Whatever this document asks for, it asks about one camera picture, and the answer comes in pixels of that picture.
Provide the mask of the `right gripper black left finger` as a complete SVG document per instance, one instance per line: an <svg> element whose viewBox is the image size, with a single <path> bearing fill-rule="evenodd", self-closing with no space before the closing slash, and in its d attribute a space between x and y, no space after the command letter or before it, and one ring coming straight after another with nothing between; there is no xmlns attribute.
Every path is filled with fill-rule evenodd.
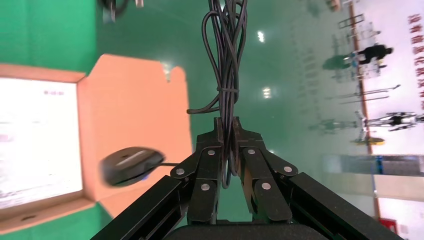
<svg viewBox="0 0 424 240"><path fill-rule="evenodd" d="M174 236L181 220L187 224L216 223L223 124L214 118L213 131L197 136L195 152L164 175L123 212L93 236L94 240L188 240Z"/></svg>

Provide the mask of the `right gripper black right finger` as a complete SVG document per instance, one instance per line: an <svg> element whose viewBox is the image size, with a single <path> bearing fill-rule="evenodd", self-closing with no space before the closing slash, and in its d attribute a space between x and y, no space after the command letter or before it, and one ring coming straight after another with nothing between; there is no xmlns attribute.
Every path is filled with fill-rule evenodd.
<svg viewBox="0 0 424 240"><path fill-rule="evenodd" d="M266 240L397 240L399 236L307 173L267 150L233 118L246 201Z"/></svg>

